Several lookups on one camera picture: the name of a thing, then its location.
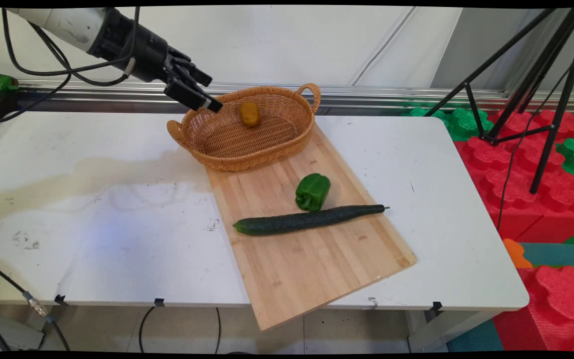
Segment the orange foam block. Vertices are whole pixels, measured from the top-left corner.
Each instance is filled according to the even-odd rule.
[[[524,258],[524,247],[512,239],[503,239],[504,247],[510,255],[515,268],[533,268],[531,262]]]

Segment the red foam block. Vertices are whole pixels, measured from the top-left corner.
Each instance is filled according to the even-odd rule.
[[[503,111],[497,111],[493,114],[488,115],[488,120],[492,123],[496,123],[499,119],[499,116],[502,116]],[[530,112],[524,112],[522,114],[517,113],[517,111],[513,112],[506,120],[506,123],[502,126],[502,129],[499,131],[498,138],[512,136],[516,134],[521,134],[526,129],[526,124],[528,120],[531,118]],[[531,121],[531,125],[528,127],[529,130],[539,129],[542,125],[535,123],[535,118]]]
[[[542,218],[517,242],[564,243],[574,236],[574,176],[566,172],[544,173],[536,203]]]
[[[493,319],[504,350],[574,352],[574,267],[517,271],[531,300]]]
[[[555,111],[544,110],[533,118],[533,122],[537,123],[538,127],[544,127],[552,124],[554,117]],[[574,139],[574,114],[570,112],[564,112],[562,115],[562,122],[555,143],[562,143],[565,139]]]
[[[501,143],[504,145],[504,149],[508,152],[513,152],[513,149],[517,145],[516,141],[507,141],[506,143]],[[526,136],[522,140],[521,145],[517,148],[515,152],[515,157],[513,158],[514,168],[521,173],[530,175],[533,178],[535,171],[537,170],[537,165],[540,163],[540,157],[542,157],[542,151],[544,150],[544,144],[546,143],[545,136]],[[546,163],[545,172],[558,173],[564,171],[562,164],[564,163],[565,157],[561,153],[551,151],[549,159]]]
[[[466,142],[456,142],[455,147],[460,152],[460,157],[482,202],[497,227],[510,152],[502,145],[492,146],[477,137],[472,137]],[[511,172],[506,186],[502,223],[499,228],[502,238],[518,238],[542,217],[542,211],[535,203],[536,195],[528,192],[529,185],[528,178],[521,175],[519,171]]]

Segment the table leg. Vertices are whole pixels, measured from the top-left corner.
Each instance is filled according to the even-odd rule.
[[[431,352],[501,312],[445,311],[409,336],[412,353]]]

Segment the potato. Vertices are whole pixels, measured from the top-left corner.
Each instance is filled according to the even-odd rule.
[[[241,104],[241,121],[247,127],[260,125],[260,109],[254,102],[243,102]]]

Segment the black clip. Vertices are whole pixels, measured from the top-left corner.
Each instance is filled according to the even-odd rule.
[[[54,302],[56,304],[59,305],[65,305],[66,307],[70,307],[70,304],[67,304],[64,300],[66,299],[66,296],[64,295],[57,295],[54,297]]]

